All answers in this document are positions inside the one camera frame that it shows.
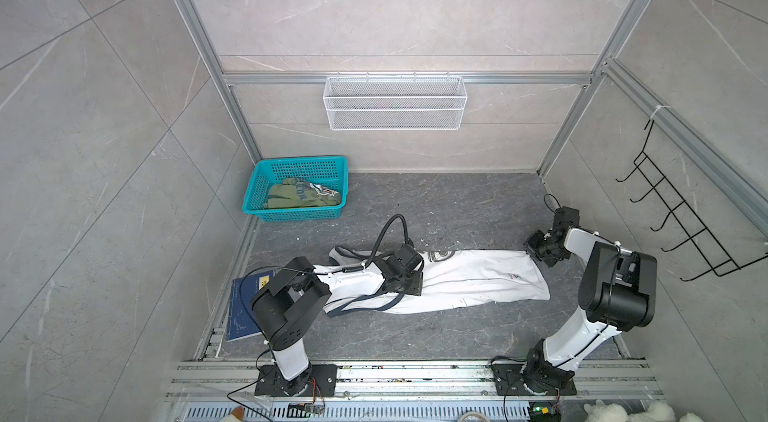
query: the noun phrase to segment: white wire basket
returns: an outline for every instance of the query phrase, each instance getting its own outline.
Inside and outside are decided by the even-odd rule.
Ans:
[[[458,129],[467,90],[450,75],[333,76],[322,100],[333,130]]]

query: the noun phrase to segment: book cover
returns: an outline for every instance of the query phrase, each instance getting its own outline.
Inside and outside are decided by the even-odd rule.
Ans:
[[[230,291],[230,318],[226,325],[226,340],[239,340],[261,333],[261,329],[253,320],[248,305],[259,289],[274,276],[274,271],[265,270],[262,273],[254,273],[248,277],[241,277],[232,281]]]

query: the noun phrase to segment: white zip tie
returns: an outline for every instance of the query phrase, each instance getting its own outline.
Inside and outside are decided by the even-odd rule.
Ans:
[[[658,106],[656,106],[656,109],[654,109],[654,111],[653,111],[652,113],[650,113],[650,119],[651,119],[651,120],[653,120],[653,118],[654,118],[654,116],[656,115],[656,113],[657,113],[657,112],[659,111],[659,109],[661,109],[662,107],[666,107],[667,109],[671,109],[671,108],[672,108],[672,106],[662,106],[661,104],[658,104]]]

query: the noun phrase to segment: folded white garment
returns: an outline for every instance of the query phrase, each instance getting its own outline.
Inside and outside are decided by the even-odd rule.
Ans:
[[[358,254],[368,255],[370,251]],[[488,302],[549,300],[549,287],[542,273],[523,251],[469,249],[420,254],[424,258],[421,295],[387,293],[340,299],[326,304],[325,312],[329,316],[356,310],[416,314]],[[336,249],[330,257],[340,265],[360,263]]]

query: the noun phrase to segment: white stuffed animal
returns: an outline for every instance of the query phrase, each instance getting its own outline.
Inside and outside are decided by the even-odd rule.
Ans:
[[[606,405],[602,400],[596,400],[594,405],[584,404],[584,410],[589,414],[586,422],[675,422],[672,408],[656,400],[650,403],[645,412],[632,415],[627,415],[627,411],[619,404]],[[693,414],[686,414],[680,422],[703,421]]]

